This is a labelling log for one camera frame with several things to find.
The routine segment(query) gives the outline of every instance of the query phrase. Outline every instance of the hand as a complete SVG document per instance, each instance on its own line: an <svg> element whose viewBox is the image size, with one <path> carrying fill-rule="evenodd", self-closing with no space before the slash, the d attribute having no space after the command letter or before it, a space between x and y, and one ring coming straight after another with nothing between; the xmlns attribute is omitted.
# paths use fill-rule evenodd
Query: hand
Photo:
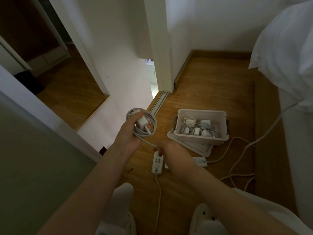
<svg viewBox="0 0 313 235"><path fill-rule="evenodd" d="M174 141L161 141L157 144L159 155L164 155L166 165L171 172L182 180L198 169L190 154Z"/></svg>
<svg viewBox="0 0 313 235"><path fill-rule="evenodd" d="M133 134L134 125L138 119L144 115L144 111L140 111L130 117L120 128L112 146L120 151L127 162L139 148L141 139Z"/></svg>

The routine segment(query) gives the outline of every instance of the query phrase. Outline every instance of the wooden floor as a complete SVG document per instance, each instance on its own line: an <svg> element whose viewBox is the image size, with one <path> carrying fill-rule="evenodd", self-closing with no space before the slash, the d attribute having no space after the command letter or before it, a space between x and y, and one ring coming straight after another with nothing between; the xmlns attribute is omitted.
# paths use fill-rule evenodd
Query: wooden floor
<svg viewBox="0 0 313 235"><path fill-rule="evenodd" d="M169 94L159 109L156 119L156 133L148 141L156 143L167 140L173 119L179 109L223 110L230 121L230 139L242 137L254 140L254 76L255 70L248 70L248 60L193 58L174 94ZM228 142L215 146L208 160L222 156ZM215 177L228 175L230 168L239 158L246 143L234 140L229 153L208 171ZM189 151L193 157L198 155ZM130 205L137 226L137 234L152 234L158 208L159 190L151 174L152 147L142 143L127 164L119 185L129 182L134 186ZM254 171L253 149L249 149L233 173L249 174ZM203 198L185 183L179 181L170 171L163 169L158 177L162 198L157 234L188 234L190 219L196 206ZM244 189L247 178L234 178L238 188ZM254 182L247 190L254 193Z"/></svg>
<svg viewBox="0 0 313 235"><path fill-rule="evenodd" d="M38 80L45 89L36 96L72 129L77 130L108 98L75 46L69 46L72 58L65 60Z"/></svg>

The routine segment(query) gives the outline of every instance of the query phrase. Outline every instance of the power strip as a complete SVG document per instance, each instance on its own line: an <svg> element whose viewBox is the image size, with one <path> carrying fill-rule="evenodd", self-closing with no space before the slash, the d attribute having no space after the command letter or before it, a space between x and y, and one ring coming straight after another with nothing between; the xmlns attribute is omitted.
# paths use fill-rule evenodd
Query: power strip
<svg viewBox="0 0 313 235"><path fill-rule="evenodd" d="M207 164L207 160L206 160L206 158L205 157L194 157L194 158L192 158L196 163L197 163L197 165L198 166L200 166L200 167L207 167L208 166L208 164Z"/></svg>
<svg viewBox="0 0 313 235"><path fill-rule="evenodd" d="M154 152L153 164L152 164L152 170L151 170L152 174L154 175L162 174L163 161L164 161L164 157L163 156L160 157L158 151Z"/></svg>

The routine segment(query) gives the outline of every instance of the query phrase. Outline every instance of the plastic storage box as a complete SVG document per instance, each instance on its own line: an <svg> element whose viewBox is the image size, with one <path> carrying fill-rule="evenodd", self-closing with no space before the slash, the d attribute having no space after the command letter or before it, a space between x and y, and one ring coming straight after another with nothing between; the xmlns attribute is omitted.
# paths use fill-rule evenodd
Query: plastic storage box
<svg viewBox="0 0 313 235"><path fill-rule="evenodd" d="M184 118L193 117L199 122L200 120L210 120L211 125L215 127L217 137L203 137L194 135L181 134L182 122ZM187 110L180 109L178 111L177 123L174 130L176 137L185 142L194 142L200 144L221 145L227 141L229 136L227 133L226 112L219 110Z"/></svg>

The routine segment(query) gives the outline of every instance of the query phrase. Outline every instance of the person's right hand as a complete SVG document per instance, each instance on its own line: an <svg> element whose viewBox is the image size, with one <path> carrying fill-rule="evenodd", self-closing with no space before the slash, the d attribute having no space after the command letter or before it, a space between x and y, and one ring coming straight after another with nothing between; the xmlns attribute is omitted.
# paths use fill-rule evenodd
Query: person's right hand
<svg viewBox="0 0 313 235"><path fill-rule="evenodd" d="M198 169L198 165L190 154L174 141L161 141L157 143L159 155L164 155L166 165L171 172L182 180Z"/></svg>

